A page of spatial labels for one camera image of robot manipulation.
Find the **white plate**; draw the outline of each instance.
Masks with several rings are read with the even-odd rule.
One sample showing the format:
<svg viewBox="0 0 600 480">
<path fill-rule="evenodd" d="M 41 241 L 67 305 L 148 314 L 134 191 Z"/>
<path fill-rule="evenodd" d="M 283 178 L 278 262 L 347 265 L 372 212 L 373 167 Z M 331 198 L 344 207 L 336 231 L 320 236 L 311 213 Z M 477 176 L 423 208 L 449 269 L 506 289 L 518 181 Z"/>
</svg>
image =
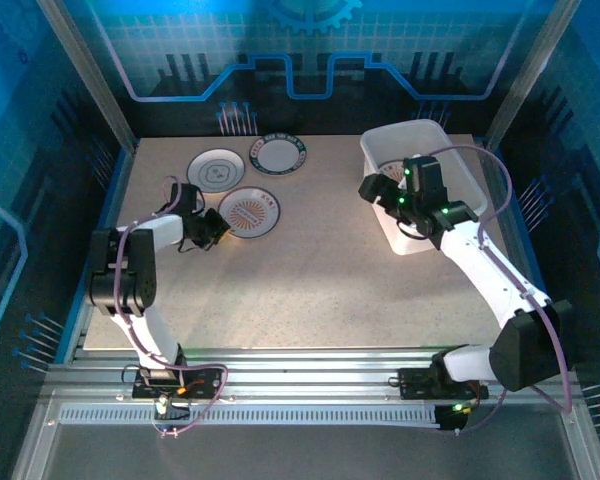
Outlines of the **white plate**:
<svg viewBox="0 0 600 480">
<path fill-rule="evenodd" d="M 277 225 L 280 204 L 262 188 L 243 187 L 224 197 L 218 212 L 231 225 L 229 233 L 239 238 L 257 238 Z"/>
<path fill-rule="evenodd" d="M 392 178 L 400 183 L 404 178 L 404 169 L 402 168 L 402 160 L 389 160 L 378 166 L 378 170 L 383 175 Z"/>
<path fill-rule="evenodd" d="M 189 183 L 203 193 L 222 193 L 235 187 L 244 176 L 244 161 L 224 148 L 207 150 L 191 160 L 187 169 Z"/>
<path fill-rule="evenodd" d="M 262 173 L 286 175 L 299 169 L 307 159 L 307 148 L 298 137 L 288 133 L 270 133 L 256 140 L 249 160 Z"/>
</svg>

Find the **beige tabletop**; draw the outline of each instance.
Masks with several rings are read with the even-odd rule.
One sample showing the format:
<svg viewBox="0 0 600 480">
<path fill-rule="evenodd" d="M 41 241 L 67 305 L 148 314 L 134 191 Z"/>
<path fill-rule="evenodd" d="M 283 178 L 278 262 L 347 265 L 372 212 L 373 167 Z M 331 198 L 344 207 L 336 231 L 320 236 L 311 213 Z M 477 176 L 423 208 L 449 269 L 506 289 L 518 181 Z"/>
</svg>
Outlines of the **beige tabletop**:
<svg viewBox="0 0 600 480">
<path fill-rule="evenodd" d="M 359 136 L 301 137 L 306 163 L 272 177 L 248 160 L 254 137 L 145 138 L 134 160 L 118 225 L 155 211 L 165 176 L 185 180 L 196 154 L 231 149 L 245 160 L 239 187 L 260 186 L 281 205 L 268 235 L 227 236 L 208 252 L 157 258 L 156 304 L 185 348 L 391 347 L 492 343 L 498 323 L 466 276 L 442 253 L 395 255 L 371 206 L 358 197 Z M 472 143 L 469 135 L 451 136 Z M 488 196 L 477 157 L 461 152 Z M 206 195 L 217 206 L 223 194 Z M 487 229 L 503 248 L 496 222 Z M 129 348 L 94 312 L 85 348 Z"/>
</svg>

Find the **plate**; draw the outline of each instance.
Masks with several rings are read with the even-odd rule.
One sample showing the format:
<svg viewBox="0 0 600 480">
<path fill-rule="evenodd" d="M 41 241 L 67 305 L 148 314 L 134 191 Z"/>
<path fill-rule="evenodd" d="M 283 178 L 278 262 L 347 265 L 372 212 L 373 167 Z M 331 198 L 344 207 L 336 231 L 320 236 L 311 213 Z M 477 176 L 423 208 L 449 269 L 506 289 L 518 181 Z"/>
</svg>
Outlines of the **plate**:
<svg viewBox="0 0 600 480">
<path fill-rule="evenodd" d="M 238 238 L 257 238 L 273 230 L 280 218 L 280 204 L 270 192 L 258 187 L 234 190 L 222 199 L 218 212 Z"/>
<path fill-rule="evenodd" d="M 299 169 L 307 159 L 307 148 L 298 137 L 288 133 L 270 133 L 259 138 L 249 151 L 249 160 L 267 175 L 287 175 Z"/>
<path fill-rule="evenodd" d="M 389 160 L 378 166 L 378 171 L 396 182 L 400 183 L 404 178 L 402 160 Z"/>
<path fill-rule="evenodd" d="M 203 193 L 222 193 L 235 187 L 244 176 L 244 161 L 236 152 L 224 148 L 207 150 L 191 160 L 187 169 L 189 183 Z"/>
</svg>

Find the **white bin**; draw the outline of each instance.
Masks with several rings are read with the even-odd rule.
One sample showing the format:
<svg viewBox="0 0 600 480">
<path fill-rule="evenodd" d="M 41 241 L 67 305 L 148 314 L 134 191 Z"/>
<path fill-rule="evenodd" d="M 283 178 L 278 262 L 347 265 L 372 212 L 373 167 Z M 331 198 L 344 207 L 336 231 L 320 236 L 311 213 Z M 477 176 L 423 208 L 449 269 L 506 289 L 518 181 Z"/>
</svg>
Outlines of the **white bin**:
<svg viewBox="0 0 600 480">
<path fill-rule="evenodd" d="M 378 165 L 391 160 L 426 155 L 438 148 L 451 145 L 451 140 L 442 127 L 432 120 L 412 120 L 374 128 L 362 134 L 360 145 L 364 151 L 364 176 L 379 173 Z M 436 155 L 440 161 L 442 179 L 447 187 L 449 200 L 462 200 L 476 215 L 487 209 L 487 198 L 473 175 L 467 169 L 457 150 L 449 150 Z M 396 221 L 388 216 L 382 207 L 372 205 L 387 240 L 395 253 L 407 255 L 433 248 L 429 241 L 412 240 L 403 235 Z M 406 231 L 418 235 L 415 229 Z"/>
</svg>

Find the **vent grille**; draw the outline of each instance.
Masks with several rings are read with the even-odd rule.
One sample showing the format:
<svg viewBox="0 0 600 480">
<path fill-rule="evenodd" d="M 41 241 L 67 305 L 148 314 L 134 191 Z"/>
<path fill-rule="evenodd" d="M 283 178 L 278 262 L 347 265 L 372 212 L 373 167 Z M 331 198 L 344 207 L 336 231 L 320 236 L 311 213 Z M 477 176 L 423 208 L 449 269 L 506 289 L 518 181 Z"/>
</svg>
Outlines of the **vent grille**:
<svg viewBox="0 0 600 480">
<path fill-rule="evenodd" d="M 191 407 L 196 418 L 203 407 Z M 207 425 L 402 425 L 435 427 L 433 406 L 217 405 L 200 423 Z M 66 405 L 60 423 L 68 425 L 145 425 L 151 405 Z M 170 424 L 188 423 L 170 421 Z"/>
</svg>

